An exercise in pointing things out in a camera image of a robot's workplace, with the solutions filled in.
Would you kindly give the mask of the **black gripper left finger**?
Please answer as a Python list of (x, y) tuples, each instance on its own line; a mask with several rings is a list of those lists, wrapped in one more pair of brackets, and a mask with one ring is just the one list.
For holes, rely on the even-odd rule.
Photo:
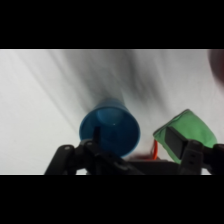
[(89, 175), (142, 175), (142, 172), (112, 152), (100, 148), (101, 128), (92, 139), (82, 140), (77, 147), (60, 146), (50, 161), (45, 175), (76, 175), (85, 169)]

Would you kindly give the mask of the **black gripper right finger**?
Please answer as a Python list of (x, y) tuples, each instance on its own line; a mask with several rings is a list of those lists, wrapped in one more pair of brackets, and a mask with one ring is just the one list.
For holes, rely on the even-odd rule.
[(224, 175), (224, 144), (209, 148), (197, 140), (186, 139), (173, 127), (166, 129), (165, 142), (181, 160), (180, 175), (200, 175), (202, 169), (212, 175)]

